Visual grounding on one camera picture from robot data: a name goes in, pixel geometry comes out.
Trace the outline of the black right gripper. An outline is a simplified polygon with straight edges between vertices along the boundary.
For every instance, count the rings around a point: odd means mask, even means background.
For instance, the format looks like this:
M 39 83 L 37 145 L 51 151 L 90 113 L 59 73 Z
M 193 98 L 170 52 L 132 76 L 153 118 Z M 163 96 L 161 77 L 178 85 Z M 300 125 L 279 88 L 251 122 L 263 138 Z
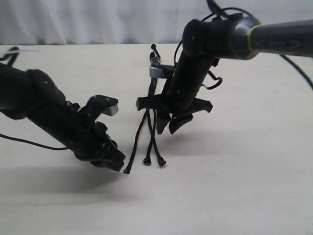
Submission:
M 182 53 L 174 75 L 167 79 L 162 93 L 137 99 L 138 110 L 146 108 L 158 110 L 156 121 L 158 134 L 162 134 L 169 122 L 169 131 L 173 134 L 192 121 L 192 113 L 212 110 L 210 101 L 196 98 L 212 64 L 213 59 L 210 57 L 189 57 Z

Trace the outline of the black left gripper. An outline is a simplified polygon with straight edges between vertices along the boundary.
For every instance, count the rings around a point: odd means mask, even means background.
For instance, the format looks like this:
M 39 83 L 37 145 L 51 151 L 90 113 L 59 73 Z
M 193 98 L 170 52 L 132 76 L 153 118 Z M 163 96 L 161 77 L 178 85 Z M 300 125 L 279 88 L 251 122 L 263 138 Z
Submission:
M 106 125 L 100 122 L 78 123 L 61 131 L 60 142 L 80 161 L 120 171 L 126 156 L 118 150 L 117 143 L 109 137 L 106 130 Z

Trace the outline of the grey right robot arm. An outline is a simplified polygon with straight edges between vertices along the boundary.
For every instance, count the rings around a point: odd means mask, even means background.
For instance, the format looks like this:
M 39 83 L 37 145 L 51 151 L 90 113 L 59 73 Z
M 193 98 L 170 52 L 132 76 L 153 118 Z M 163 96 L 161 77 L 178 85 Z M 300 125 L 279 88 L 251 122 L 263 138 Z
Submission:
M 182 34 L 182 52 L 175 66 L 158 65 L 154 76 L 166 79 L 158 95 L 140 97 L 137 109 L 157 112 L 156 130 L 171 133 L 212 104 L 197 94 L 210 68 L 220 59 L 250 60 L 259 53 L 312 57 L 313 22 L 261 24 L 254 17 L 232 14 L 225 20 L 191 20 Z

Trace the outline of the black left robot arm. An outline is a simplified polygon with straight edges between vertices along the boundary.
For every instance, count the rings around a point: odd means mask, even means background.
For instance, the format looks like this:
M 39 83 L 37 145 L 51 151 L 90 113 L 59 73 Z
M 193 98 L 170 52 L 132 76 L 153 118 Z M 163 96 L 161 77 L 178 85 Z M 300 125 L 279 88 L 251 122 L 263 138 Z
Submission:
M 94 95 L 84 107 L 68 101 L 41 70 L 0 66 L 0 111 L 13 120 L 29 119 L 71 150 L 81 161 L 119 172 L 125 155 L 107 134 L 101 114 L 118 111 L 116 98 Z

